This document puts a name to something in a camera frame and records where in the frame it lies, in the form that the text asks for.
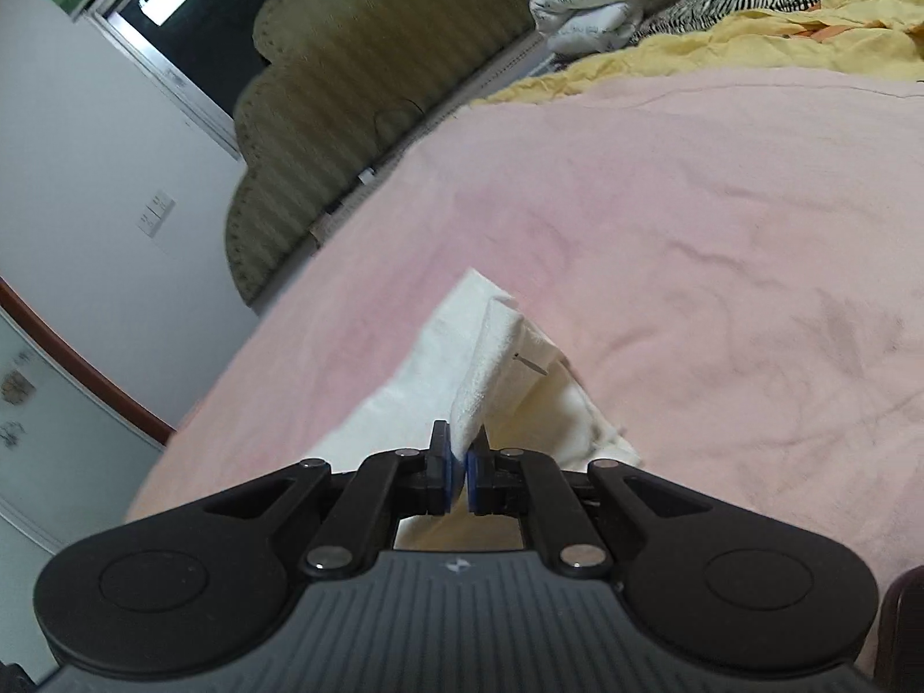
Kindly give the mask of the white lace pants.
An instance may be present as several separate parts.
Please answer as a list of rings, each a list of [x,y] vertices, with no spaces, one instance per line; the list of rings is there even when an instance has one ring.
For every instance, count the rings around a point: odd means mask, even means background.
[[[456,463],[481,430],[492,448],[538,450],[566,471],[583,472],[595,459],[640,461],[552,338],[473,269],[424,323],[392,377],[312,455],[334,471],[355,470],[376,452],[424,448],[435,421],[448,422]]]

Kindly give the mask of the pink bed sheet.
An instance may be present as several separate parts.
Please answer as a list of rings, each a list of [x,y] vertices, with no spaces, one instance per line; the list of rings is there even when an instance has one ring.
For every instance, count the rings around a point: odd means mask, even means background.
[[[713,69],[479,105],[280,294],[139,490],[144,518],[312,449],[465,272],[508,291],[666,479],[922,560],[922,89]]]

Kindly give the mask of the frosted floral wardrobe door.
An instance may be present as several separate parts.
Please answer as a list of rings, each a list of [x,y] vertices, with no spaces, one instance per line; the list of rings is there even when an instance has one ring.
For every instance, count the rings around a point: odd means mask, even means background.
[[[33,613],[51,557],[119,526],[161,446],[97,401],[2,318],[2,660],[55,668]]]

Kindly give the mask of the olive green padded headboard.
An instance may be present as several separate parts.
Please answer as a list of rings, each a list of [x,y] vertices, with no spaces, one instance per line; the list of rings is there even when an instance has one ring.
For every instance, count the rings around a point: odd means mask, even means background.
[[[252,304],[360,174],[532,28],[530,0],[266,0],[233,110],[227,263]]]

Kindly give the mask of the dark window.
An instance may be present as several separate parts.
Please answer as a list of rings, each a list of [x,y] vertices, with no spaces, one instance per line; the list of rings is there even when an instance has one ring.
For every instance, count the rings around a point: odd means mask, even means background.
[[[266,0],[91,0],[84,15],[191,121],[236,157],[233,110],[266,66],[254,25]]]

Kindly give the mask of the yellow blanket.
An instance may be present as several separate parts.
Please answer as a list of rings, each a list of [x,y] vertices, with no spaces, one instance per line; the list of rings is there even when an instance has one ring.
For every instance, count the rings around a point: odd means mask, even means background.
[[[706,31],[655,35],[570,68],[523,79],[482,102],[546,103],[609,79],[705,69],[805,68],[922,79],[922,0],[821,0],[807,11],[737,11]]]

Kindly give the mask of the brown wooden wardrobe frame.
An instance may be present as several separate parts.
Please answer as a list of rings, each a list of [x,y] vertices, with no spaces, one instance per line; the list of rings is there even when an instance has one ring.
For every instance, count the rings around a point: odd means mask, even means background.
[[[121,390],[105,374],[64,341],[58,333],[25,302],[6,280],[2,280],[2,310],[19,329],[42,349],[63,371],[66,371],[84,390],[116,411],[125,421],[160,444],[166,444],[174,429],[152,411]]]

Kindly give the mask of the white wall socket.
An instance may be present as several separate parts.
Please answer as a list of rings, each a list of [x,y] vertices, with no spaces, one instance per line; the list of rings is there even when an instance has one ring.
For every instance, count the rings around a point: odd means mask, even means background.
[[[168,196],[166,192],[158,191],[146,203],[143,213],[139,214],[138,229],[149,238],[154,238],[175,206],[176,201],[171,196]]]

